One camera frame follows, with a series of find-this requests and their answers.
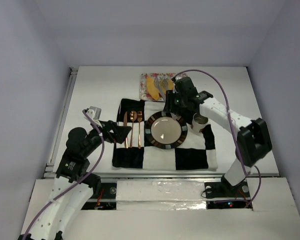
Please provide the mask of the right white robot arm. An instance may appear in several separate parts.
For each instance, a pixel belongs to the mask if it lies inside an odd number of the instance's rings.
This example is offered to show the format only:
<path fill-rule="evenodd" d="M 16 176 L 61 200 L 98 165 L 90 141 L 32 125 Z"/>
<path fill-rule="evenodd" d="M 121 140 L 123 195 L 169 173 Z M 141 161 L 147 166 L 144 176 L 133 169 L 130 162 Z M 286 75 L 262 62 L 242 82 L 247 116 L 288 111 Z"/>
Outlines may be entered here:
<path fill-rule="evenodd" d="M 251 173 L 256 163 L 273 148 L 268 126 L 262 118 L 251 119 L 222 104 L 211 93 L 198 91 L 190 77 L 174 79 L 165 94 L 164 109 L 189 123 L 199 115 L 227 130 L 235 145 L 235 160 L 220 182 L 204 191 L 207 199 L 228 198 Z"/>

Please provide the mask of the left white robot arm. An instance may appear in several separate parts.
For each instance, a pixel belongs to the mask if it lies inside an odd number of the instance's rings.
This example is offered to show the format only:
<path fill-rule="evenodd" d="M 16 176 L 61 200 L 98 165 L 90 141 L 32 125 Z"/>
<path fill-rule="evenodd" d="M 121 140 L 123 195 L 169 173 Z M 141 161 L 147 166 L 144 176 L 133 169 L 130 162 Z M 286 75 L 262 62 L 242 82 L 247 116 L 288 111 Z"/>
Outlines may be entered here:
<path fill-rule="evenodd" d="M 88 160 L 105 142 L 122 144 L 132 127 L 115 122 L 92 124 L 87 132 L 75 127 L 68 133 L 66 150 L 62 155 L 47 204 L 29 224 L 20 240 L 62 240 L 84 204 L 101 191 L 100 176 L 88 171 Z"/>

